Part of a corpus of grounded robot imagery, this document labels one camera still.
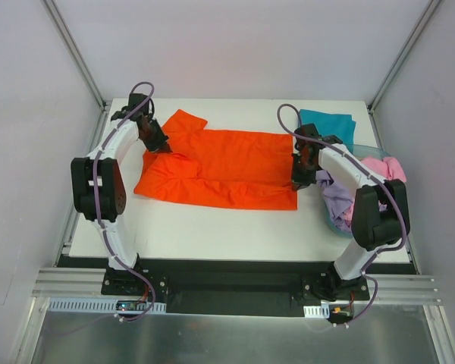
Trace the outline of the orange t-shirt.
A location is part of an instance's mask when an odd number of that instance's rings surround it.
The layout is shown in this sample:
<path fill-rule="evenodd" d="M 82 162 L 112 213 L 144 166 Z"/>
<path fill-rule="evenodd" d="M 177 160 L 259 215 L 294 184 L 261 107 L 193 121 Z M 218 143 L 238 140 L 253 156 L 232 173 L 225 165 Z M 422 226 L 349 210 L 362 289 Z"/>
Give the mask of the orange t-shirt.
<path fill-rule="evenodd" d="M 133 191 L 164 202 L 222 209 L 297 210 L 288 134 L 211 130 L 177 110 L 163 125 L 170 153 L 144 152 Z"/>

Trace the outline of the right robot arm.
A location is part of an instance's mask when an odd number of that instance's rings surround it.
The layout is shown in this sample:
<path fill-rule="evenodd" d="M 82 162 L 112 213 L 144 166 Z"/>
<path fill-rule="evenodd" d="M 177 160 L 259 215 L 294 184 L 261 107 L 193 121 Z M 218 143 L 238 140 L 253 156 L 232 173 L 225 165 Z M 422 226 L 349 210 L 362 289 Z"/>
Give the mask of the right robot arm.
<path fill-rule="evenodd" d="M 292 155 L 292 187 L 315 184 L 321 172 L 342 184 L 354 200 L 353 239 L 343 253 L 310 283 L 320 300 L 334 302 L 350 294 L 378 254 L 394 251 L 410 231 L 406 186 L 370 171 L 335 135 L 321 136 L 314 124 L 299 126 Z"/>

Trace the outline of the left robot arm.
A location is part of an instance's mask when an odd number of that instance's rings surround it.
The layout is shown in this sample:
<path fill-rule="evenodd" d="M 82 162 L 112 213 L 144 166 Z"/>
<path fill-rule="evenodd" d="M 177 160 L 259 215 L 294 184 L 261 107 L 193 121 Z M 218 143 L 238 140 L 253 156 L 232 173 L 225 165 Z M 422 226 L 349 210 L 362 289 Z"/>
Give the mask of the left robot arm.
<path fill-rule="evenodd" d="M 71 161 L 74 208 L 99 232 L 108 254 L 108 270 L 120 275 L 118 284 L 130 295 L 143 290 L 145 277 L 124 225 L 127 193 L 120 165 L 137 141 L 151 153 L 172 152 L 155 118 L 152 96 L 131 92 L 128 103 L 112 115 L 102 141 L 87 156 Z"/>

